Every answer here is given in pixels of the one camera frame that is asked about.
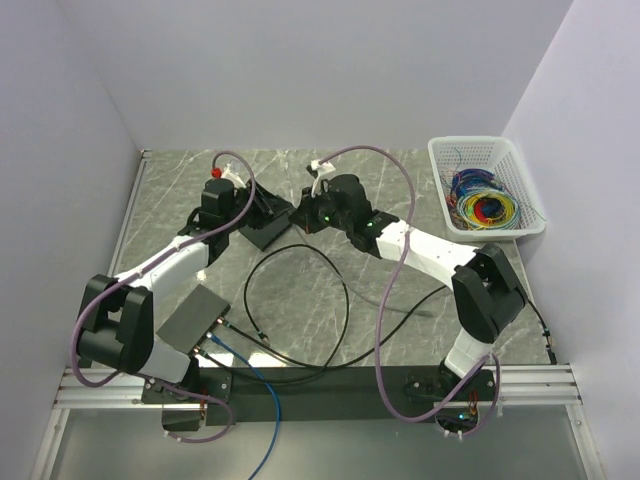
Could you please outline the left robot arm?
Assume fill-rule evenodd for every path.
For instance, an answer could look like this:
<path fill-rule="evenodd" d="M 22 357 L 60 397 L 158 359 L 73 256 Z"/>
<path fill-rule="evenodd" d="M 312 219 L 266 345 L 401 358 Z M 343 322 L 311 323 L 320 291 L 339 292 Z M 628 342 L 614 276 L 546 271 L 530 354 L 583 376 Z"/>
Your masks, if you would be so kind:
<path fill-rule="evenodd" d="M 207 181 L 200 205 L 164 249 L 115 277 L 96 275 L 87 283 L 72 333 L 72 368 L 79 360 L 96 362 L 116 373 L 162 380 L 180 402 L 194 399 L 201 388 L 198 363 L 156 338 L 156 303 L 217 260 L 232 232 L 263 231 L 273 242 L 288 228 L 293 208 L 255 181 L 243 187 Z"/>

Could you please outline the black network switch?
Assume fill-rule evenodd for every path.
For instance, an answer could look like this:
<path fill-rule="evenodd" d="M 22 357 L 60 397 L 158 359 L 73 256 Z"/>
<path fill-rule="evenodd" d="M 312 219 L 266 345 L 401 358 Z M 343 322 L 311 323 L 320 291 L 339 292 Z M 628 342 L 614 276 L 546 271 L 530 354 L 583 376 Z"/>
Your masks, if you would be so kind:
<path fill-rule="evenodd" d="M 192 354 L 230 308 L 226 300 L 198 285 L 160 326 L 157 334 L 175 350 Z"/>
<path fill-rule="evenodd" d="M 255 229 L 250 226 L 243 226 L 239 229 L 240 234 L 254 245 L 258 250 L 264 252 L 277 239 L 279 239 L 290 228 L 291 223 L 287 213 L 282 213 L 270 220 L 263 228 Z"/>

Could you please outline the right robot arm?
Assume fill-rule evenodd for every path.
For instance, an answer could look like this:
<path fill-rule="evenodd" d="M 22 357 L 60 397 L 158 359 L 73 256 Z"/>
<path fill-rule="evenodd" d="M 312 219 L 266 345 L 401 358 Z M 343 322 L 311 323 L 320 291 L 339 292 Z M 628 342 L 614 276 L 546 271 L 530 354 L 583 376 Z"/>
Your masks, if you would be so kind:
<path fill-rule="evenodd" d="M 498 245 L 475 248 L 453 243 L 377 210 L 353 174 L 304 188 L 290 220 L 307 234 L 328 227 L 342 231 L 357 250 L 398 261 L 453 292 L 461 330 L 439 377 L 441 390 L 452 399 L 473 390 L 472 368 L 527 304 L 526 291 Z"/>

